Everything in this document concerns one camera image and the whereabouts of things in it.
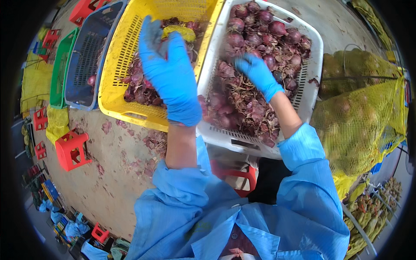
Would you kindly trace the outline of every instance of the blue glove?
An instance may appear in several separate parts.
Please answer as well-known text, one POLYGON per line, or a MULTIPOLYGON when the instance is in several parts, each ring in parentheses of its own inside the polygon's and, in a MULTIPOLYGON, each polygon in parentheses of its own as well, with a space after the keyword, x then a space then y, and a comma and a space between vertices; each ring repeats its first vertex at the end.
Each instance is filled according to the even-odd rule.
POLYGON ((264 61, 256 56, 245 53, 235 59, 235 67, 257 87, 267 103, 278 92, 285 92, 282 85, 276 82, 264 61))
POLYGON ((196 94, 196 81, 185 42, 171 32, 161 44, 161 22, 148 15, 141 26, 139 55, 146 79, 152 83, 168 109, 168 119, 195 126, 202 119, 196 94), (164 59, 167 51, 168 60, 164 59))

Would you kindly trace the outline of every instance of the floor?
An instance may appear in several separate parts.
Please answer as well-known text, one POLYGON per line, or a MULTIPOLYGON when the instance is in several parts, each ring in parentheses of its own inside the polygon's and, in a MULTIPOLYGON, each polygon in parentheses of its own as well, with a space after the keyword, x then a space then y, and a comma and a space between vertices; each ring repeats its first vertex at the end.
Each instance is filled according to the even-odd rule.
MULTIPOLYGON (((287 9, 321 34, 324 52, 343 50, 349 43, 378 53, 365 27, 337 0, 270 0, 287 9)), ((60 10, 53 28, 66 35, 75 25, 68 21, 77 1, 60 10)), ((57 161, 55 148, 45 131, 35 132, 35 141, 45 141, 45 162, 50 176, 67 206, 81 211, 93 223, 98 221, 116 236, 131 240, 136 224, 134 202, 147 188, 154 187, 152 174, 145 171, 160 160, 160 156, 142 141, 148 129, 116 120, 100 111, 69 109, 69 128, 88 133, 88 151, 93 162, 65 172, 57 161)))

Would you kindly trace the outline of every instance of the red plastic stool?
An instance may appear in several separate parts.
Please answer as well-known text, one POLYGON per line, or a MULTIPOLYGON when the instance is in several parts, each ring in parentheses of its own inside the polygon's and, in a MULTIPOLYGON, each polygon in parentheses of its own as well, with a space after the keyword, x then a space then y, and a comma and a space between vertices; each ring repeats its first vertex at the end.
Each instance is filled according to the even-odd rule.
POLYGON ((48 117, 45 116, 45 109, 46 107, 43 107, 33 115, 33 126, 36 131, 46 129, 45 124, 48 122, 48 117))
POLYGON ((83 148, 84 142, 86 142, 88 139, 89 137, 87 133, 78 135, 72 130, 65 134, 63 137, 56 140, 56 154, 58 156, 58 161, 64 170, 70 171, 84 164, 92 162, 92 160, 87 160, 85 158, 83 148))
POLYGON ((43 141, 35 146, 35 154, 38 160, 46 157, 46 147, 43 141))
POLYGON ((236 171, 236 170, 231 170, 231 169, 222 169, 218 165, 217 161, 215 161, 215 160, 211 160, 210 164, 211 164, 212 173, 220 179, 223 179, 225 176, 236 176, 236 177, 243 177, 243 178, 248 179, 248 183, 250 184, 250 190, 249 191, 234 189, 235 192, 240 197, 245 198, 256 187, 256 183, 257 183, 256 174, 255 174, 256 169, 254 169, 253 167, 249 166, 248 167, 248 172, 242 172, 242 171, 236 171))
POLYGON ((53 44, 56 42, 56 40, 58 40, 59 35, 58 35, 58 31, 60 31, 61 29, 56 29, 56 30, 49 30, 46 33, 45 38, 43 39, 43 43, 42 43, 42 48, 47 48, 49 50, 52 50, 52 46, 53 44))
POLYGON ((95 224, 94 229, 91 232, 91 235, 97 239, 98 242, 100 242, 101 244, 104 244, 104 241, 107 239, 108 235, 109 235, 109 231, 107 230, 106 232, 102 231, 99 227, 98 227, 98 222, 97 224, 95 224))
POLYGON ((84 19, 93 11, 103 6, 104 1, 106 0, 81 0, 77 3, 77 5, 72 10, 71 15, 69 16, 69 20, 76 24, 77 26, 81 26, 84 19))

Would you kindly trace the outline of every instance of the blue work coat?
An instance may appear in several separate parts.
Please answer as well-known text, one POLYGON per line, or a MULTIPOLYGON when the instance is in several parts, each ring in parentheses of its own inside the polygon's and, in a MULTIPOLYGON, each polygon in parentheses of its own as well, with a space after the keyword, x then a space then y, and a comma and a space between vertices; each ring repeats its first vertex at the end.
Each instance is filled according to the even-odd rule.
POLYGON ((156 188, 137 199, 137 224, 126 260, 216 260, 234 224, 262 260, 344 258, 349 230, 313 127, 303 124, 278 144, 293 174, 281 182, 276 205, 240 198, 211 173, 207 156, 199 160, 206 150, 198 139, 200 168, 173 170, 161 161, 153 176, 156 188))

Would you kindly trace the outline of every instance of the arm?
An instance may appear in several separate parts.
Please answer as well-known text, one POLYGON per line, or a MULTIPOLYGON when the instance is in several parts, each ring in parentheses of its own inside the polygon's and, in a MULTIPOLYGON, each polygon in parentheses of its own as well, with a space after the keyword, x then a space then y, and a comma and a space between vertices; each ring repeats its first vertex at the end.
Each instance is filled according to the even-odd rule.
POLYGON ((169 124, 166 166, 169 169, 196 168, 195 127, 169 124))
POLYGON ((341 204, 315 129, 302 124, 284 89, 262 59, 245 54, 236 59, 235 66, 249 77, 272 105, 286 138, 278 147, 283 162, 293 174, 281 182, 277 204, 344 232, 341 204))
POLYGON ((175 243, 185 239, 196 216, 208 203, 206 173, 197 168, 195 125, 202 118, 196 95, 196 81, 180 34, 169 34, 168 59, 159 53, 160 21, 147 16, 142 24, 139 55, 143 72, 167 106, 169 124, 166 161, 162 160, 153 175, 154 189, 143 192, 134 205, 136 228, 126 259, 168 258, 175 243), (172 239, 172 234, 179 236, 172 239))

